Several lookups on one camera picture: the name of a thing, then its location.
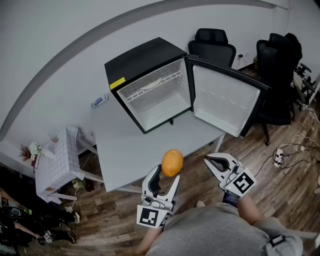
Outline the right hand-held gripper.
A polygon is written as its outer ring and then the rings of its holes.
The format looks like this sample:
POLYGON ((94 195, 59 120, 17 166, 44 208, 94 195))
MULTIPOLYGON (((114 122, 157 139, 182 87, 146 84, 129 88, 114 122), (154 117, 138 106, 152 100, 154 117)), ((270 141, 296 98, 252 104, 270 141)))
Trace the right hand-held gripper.
POLYGON ((251 171, 228 153, 210 153, 203 160, 220 181, 219 187, 235 199, 242 199, 257 183, 251 171))

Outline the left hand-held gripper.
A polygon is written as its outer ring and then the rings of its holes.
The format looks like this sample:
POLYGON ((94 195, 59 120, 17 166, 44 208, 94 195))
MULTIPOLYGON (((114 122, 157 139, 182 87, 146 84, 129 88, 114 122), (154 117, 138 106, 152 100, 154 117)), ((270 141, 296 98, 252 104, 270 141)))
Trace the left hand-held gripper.
POLYGON ((165 226, 172 214, 175 205, 172 201, 178 190, 180 175, 178 174, 175 177, 171 187, 165 194, 160 194, 159 181, 161 171, 161 164, 159 164, 147 174, 142 182, 142 203, 137 205, 136 214, 136 223, 138 225, 160 229, 165 226))

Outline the orange fruit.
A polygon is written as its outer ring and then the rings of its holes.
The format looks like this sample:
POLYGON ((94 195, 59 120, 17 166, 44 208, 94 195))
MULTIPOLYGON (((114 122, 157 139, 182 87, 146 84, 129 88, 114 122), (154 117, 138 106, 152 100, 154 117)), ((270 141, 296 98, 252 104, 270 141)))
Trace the orange fruit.
POLYGON ((177 149, 167 151, 161 161, 161 171, 167 177, 174 177, 183 168, 184 157, 177 149))

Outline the black mini fridge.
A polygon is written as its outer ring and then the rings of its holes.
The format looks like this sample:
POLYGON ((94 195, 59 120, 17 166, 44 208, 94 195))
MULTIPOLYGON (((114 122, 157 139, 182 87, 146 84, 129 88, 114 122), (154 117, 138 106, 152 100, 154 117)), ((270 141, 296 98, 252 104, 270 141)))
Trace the black mini fridge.
POLYGON ((157 37, 104 65, 110 92, 147 134, 178 116, 194 116, 234 137, 244 137, 262 107, 268 86, 157 37), (149 90, 141 87, 162 78, 149 90))

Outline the person's right forearm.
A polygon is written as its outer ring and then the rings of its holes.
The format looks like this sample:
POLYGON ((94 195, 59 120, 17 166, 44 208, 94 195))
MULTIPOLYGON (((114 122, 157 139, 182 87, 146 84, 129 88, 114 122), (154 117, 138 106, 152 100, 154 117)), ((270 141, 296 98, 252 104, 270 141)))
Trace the person's right forearm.
POLYGON ((239 216, 252 226, 265 218, 248 194, 239 199, 236 206, 239 216))

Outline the person's left forearm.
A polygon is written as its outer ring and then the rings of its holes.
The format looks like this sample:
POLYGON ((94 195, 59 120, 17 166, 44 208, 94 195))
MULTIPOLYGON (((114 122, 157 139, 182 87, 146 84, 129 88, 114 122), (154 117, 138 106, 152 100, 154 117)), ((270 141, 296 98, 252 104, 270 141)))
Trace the person's left forearm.
POLYGON ((135 253, 137 255, 145 255, 149 249, 151 248, 153 242, 157 239, 157 237, 163 232, 164 227, 160 228, 149 228, 143 237, 142 241, 138 245, 135 253))

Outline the small black screen device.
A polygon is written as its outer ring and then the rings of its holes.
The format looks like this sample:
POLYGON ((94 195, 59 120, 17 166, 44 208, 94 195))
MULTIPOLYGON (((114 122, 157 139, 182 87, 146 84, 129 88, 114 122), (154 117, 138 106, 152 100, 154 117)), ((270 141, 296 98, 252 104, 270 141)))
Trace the small black screen device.
POLYGON ((237 199, 228 193, 224 193, 222 202, 237 207, 237 199))

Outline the person's grey shirt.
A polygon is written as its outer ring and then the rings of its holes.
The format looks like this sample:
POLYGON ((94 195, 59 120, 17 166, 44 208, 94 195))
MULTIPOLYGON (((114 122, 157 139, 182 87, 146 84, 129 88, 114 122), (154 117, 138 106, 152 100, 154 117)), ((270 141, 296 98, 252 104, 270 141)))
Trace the person's grey shirt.
POLYGON ((226 203, 174 217, 146 256, 302 256, 303 242, 274 217, 249 224, 226 203))

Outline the small potted plant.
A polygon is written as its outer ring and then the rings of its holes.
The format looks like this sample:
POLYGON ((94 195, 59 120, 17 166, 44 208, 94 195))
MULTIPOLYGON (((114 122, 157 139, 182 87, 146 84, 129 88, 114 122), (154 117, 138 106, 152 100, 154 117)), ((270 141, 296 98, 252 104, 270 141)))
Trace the small potted plant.
POLYGON ((79 190, 85 189, 86 182, 84 180, 81 180, 81 179, 77 178, 77 179, 73 179, 72 180, 72 185, 76 189, 76 191, 79 191, 79 190))

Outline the white plate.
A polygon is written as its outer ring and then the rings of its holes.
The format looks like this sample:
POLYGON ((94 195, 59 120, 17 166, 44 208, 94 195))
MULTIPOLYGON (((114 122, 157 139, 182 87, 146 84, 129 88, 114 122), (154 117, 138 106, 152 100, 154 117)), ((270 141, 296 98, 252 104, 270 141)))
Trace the white plate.
POLYGON ((151 82, 151 83, 149 83, 149 84, 141 87, 140 89, 143 90, 143 91, 152 89, 152 88, 154 88, 155 86, 157 86, 157 85, 160 83, 161 80, 162 80, 162 78, 160 77, 160 78, 158 78, 157 80, 155 80, 155 81, 153 81, 153 82, 151 82))

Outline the checked white tablecloth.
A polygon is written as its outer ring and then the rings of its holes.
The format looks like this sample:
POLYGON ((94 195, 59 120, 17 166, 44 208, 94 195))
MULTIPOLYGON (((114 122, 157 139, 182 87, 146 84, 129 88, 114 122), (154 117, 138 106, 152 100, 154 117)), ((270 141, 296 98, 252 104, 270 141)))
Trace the checked white tablecloth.
POLYGON ((58 142, 50 140, 42 148, 55 155, 53 159, 41 154, 35 170, 36 194, 47 203, 60 204, 61 200, 51 194, 57 193, 58 189, 74 179, 85 178, 79 164, 77 135, 77 127, 67 126, 57 135, 58 142))

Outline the black mesh office chair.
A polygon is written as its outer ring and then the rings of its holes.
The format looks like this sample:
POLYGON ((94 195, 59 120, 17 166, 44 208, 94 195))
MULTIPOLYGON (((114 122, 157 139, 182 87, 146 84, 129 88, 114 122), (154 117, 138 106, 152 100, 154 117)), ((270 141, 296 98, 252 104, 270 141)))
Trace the black mesh office chair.
POLYGON ((191 55, 215 63, 223 67, 232 67, 236 56, 236 48, 229 44, 223 29, 199 28, 194 40, 188 43, 191 55))
POLYGON ((257 73, 270 87, 258 114, 265 144, 270 144, 267 125, 287 126, 295 119, 291 96, 294 77, 294 47, 291 41, 278 33, 271 33, 268 40, 259 40, 257 50, 257 73))
POLYGON ((287 33, 285 36, 285 38, 287 38, 290 43, 292 44, 292 48, 293 48, 293 63, 294 63, 294 67, 296 68, 299 64, 299 61, 302 59, 303 57, 303 53, 302 53, 302 46, 298 40, 298 38, 292 34, 292 33, 287 33))

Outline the wet wipes packet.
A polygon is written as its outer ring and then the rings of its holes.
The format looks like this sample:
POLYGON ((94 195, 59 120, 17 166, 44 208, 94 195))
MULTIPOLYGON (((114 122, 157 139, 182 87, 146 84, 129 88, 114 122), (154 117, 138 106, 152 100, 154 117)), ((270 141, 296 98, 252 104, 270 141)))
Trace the wet wipes packet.
POLYGON ((95 101, 91 103, 91 108, 92 109, 97 108, 98 106, 106 102, 108 99, 109 99, 108 94, 105 93, 102 97, 97 98, 95 101))

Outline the white and red flower bouquet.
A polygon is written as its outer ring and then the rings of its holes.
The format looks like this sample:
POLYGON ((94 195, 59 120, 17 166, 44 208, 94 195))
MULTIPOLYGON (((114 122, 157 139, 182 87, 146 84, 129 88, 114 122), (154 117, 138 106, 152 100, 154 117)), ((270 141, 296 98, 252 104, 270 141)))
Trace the white and red flower bouquet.
POLYGON ((41 152, 42 147, 37 142, 32 142, 29 146, 21 145, 20 146, 19 157, 25 162, 29 159, 34 161, 36 156, 41 152))

